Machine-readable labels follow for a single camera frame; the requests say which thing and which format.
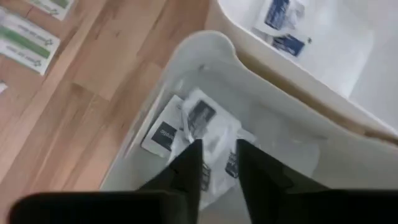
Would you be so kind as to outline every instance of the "wooden floor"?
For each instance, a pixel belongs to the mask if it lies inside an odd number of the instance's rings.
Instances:
[[[96,190],[170,54],[209,0],[78,0],[58,21],[0,0],[62,40],[41,77],[0,56],[0,219],[34,192]]]

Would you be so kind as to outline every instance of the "green stripe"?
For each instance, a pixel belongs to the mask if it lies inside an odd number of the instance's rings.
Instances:
[[[8,29],[7,27],[0,27],[0,36],[12,41],[15,44],[19,44],[44,58],[50,57],[50,51],[48,51],[44,47],[37,45],[35,42],[18,34],[17,32]]]
[[[66,9],[69,4],[68,0],[51,0],[51,1],[59,6],[63,7],[64,9]]]

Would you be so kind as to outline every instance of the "white bin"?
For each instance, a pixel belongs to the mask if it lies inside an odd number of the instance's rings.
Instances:
[[[212,0],[206,28],[346,118],[398,136],[398,1],[312,1],[315,31],[298,58],[253,29],[264,1]]]
[[[171,96],[185,97],[196,86],[239,118],[243,128],[256,135],[260,144],[267,140],[267,131],[273,128],[258,122],[264,110],[271,110],[288,122],[322,136],[325,140],[320,144],[320,160],[312,176],[315,180],[334,188],[398,188],[395,145],[353,134],[332,123],[244,67],[226,36],[203,31],[184,40],[176,49],[161,81],[131,126],[102,190],[137,189],[165,167],[167,158],[144,150],[141,142]],[[247,223],[239,187],[206,208],[200,220]]]

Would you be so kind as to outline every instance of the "white plastic container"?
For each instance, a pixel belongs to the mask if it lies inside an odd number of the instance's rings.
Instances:
[[[332,123],[244,67],[226,36],[204,31],[184,40],[176,49],[161,81],[132,124],[102,190],[137,189],[165,167],[167,158],[141,148],[141,142],[172,95],[184,97],[196,86],[240,119],[260,145],[274,128],[260,122],[270,110],[322,137],[320,160],[312,176],[315,180],[334,188],[398,188],[398,147]],[[274,157],[290,163],[283,156]],[[237,186],[206,208],[200,221],[249,223],[245,208]]]
[[[339,114],[398,136],[398,1],[312,1],[312,43],[297,58],[253,29],[264,1],[212,0],[206,28]]]

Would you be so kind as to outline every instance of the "blue label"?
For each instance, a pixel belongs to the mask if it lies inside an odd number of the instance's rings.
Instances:
[[[293,55],[294,57],[299,56],[300,52],[304,47],[304,42],[299,41],[295,37],[292,37],[290,34],[284,37],[275,37],[272,42],[272,46],[278,50],[283,50]]]
[[[270,27],[280,30],[284,24],[290,0],[272,0],[265,23]]]

